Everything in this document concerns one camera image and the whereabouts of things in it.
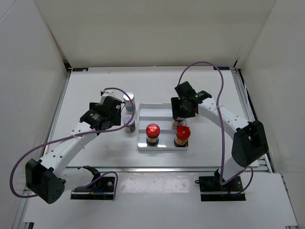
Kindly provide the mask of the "short silver-lid jar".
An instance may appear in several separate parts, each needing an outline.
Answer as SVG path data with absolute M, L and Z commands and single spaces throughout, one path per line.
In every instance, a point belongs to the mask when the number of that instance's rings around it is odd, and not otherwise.
M 132 115 L 128 114 L 123 119 L 123 125 L 125 126 L 124 129 L 127 133 L 132 133 L 136 130 L 136 124 Z
M 186 123 L 185 118 L 176 118 L 172 120 L 172 129 L 176 130 L 180 126 L 184 126 Z

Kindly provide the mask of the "red-lid chili sauce jar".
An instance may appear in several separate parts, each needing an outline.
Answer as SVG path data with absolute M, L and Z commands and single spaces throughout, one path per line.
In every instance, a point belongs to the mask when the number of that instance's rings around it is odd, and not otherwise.
M 149 145 L 157 145 L 159 142 L 160 128 L 157 124 L 149 124 L 146 129 L 146 143 Z
M 179 126 L 176 130 L 174 144 L 176 147 L 187 147 L 188 139 L 191 136 L 191 130 L 187 126 Z

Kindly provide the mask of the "tall blue-label spice bottle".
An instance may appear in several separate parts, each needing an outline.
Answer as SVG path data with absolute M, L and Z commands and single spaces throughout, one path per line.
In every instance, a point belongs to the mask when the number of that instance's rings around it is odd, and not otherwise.
M 127 95 L 123 95 L 123 100 L 125 102 L 126 113 L 128 115 L 131 115 L 133 112 L 136 113 L 134 94 L 132 92 L 127 92 Z

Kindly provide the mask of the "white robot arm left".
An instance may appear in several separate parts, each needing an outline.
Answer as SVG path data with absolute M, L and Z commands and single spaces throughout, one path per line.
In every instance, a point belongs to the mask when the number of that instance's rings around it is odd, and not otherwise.
M 106 95 L 99 103 L 90 103 L 89 110 L 80 117 L 77 125 L 47 155 L 31 159 L 25 166 L 26 186 L 46 203 L 52 204 L 63 192 L 79 190 L 94 192 L 101 188 L 100 172 L 91 166 L 82 166 L 66 172 L 66 166 L 94 140 L 100 131 L 121 125 L 121 100 Z

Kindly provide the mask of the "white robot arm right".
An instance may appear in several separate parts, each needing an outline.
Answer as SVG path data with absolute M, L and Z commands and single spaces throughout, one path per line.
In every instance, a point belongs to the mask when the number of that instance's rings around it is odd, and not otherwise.
M 218 127 L 222 135 L 233 141 L 231 157 L 222 158 L 221 166 L 214 173 L 214 186 L 221 191 L 231 185 L 254 161 L 269 151 L 263 124 L 241 118 L 224 107 L 206 91 L 196 92 L 189 82 L 175 87 L 177 97 L 171 98 L 173 118 L 192 118 L 201 115 Z

